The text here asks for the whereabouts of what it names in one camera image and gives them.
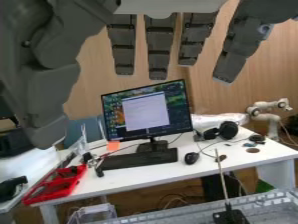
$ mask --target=computer monitor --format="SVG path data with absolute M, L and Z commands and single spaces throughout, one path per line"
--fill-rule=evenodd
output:
M 101 96 L 106 138 L 135 139 L 193 130 L 183 80 L 129 89 Z

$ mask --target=monitor base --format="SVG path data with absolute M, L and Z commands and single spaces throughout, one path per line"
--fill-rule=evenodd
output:
M 138 152 L 157 152 L 166 150 L 169 143 L 166 140 L 155 141 L 154 138 L 150 138 L 150 142 L 142 143 L 137 147 Z

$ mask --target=paper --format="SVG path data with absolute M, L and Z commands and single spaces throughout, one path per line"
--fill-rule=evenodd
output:
M 119 147 L 119 142 L 118 141 L 111 141 L 107 143 L 107 150 L 109 151 L 115 151 L 118 150 Z

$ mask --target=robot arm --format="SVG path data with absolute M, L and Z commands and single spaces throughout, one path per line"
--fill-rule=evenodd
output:
M 167 9 L 166 15 L 185 12 L 179 63 L 194 64 L 211 32 L 216 11 L 226 0 L 122 1 L 126 6 L 129 3 L 135 5 L 137 13 L 145 12 L 138 12 L 138 8 L 151 10 L 154 15 Z M 134 39 L 135 31 L 134 28 L 130 30 L 130 39 L 126 37 L 126 41 L 118 41 L 122 39 L 118 34 L 127 25 L 118 21 L 121 17 L 113 17 L 121 0 L 0 0 L 0 5 L 0 97 L 14 112 L 32 143 L 45 149 L 65 136 L 62 104 L 77 81 L 79 67 L 75 56 L 85 39 L 97 34 L 105 24 L 114 22 L 109 27 L 111 42 L 115 41 L 111 43 L 113 52 L 119 57 L 115 59 L 123 73 L 130 73 L 133 56 L 129 62 L 123 59 L 127 51 L 133 54 L 130 39 Z M 135 14 L 129 7 L 126 10 L 126 14 Z M 296 15 L 296 0 L 240 0 L 214 69 L 216 80 L 234 81 L 246 58 L 270 34 L 271 24 L 296 18 Z M 161 16 L 158 19 L 146 17 L 151 79 L 166 77 L 173 21 L 170 18 L 161 19 Z M 121 28 L 121 32 L 114 34 L 113 28 Z
M 240 0 L 230 22 L 212 78 L 232 83 L 246 59 L 267 39 L 272 24 L 298 16 L 296 0 Z
M 0 0 L 0 97 L 32 143 L 65 136 L 62 104 L 77 81 L 85 39 L 110 22 L 118 1 Z
M 252 120 L 268 121 L 267 137 L 275 141 L 279 141 L 278 125 L 280 122 L 280 116 L 271 113 L 260 114 L 263 111 L 270 112 L 272 108 L 279 108 L 284 111 L 292 110 L 292 108 L 288 105 L 288 99 L 282 98 L 278 101 L 272 102 L 264 102 L 264 101 L 255 102 L 254 105 L 247 108 L 247 113 Z

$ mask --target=keyboard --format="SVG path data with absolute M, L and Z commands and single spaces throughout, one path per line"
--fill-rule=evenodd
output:
M 149 166 L 178 161 L 177 148 L 165 149 L 162 151 L 139 152 L 118 156 L 109 156 L 99 165 L 102 170 L 114 170 L 131 168 L 138 166 Z

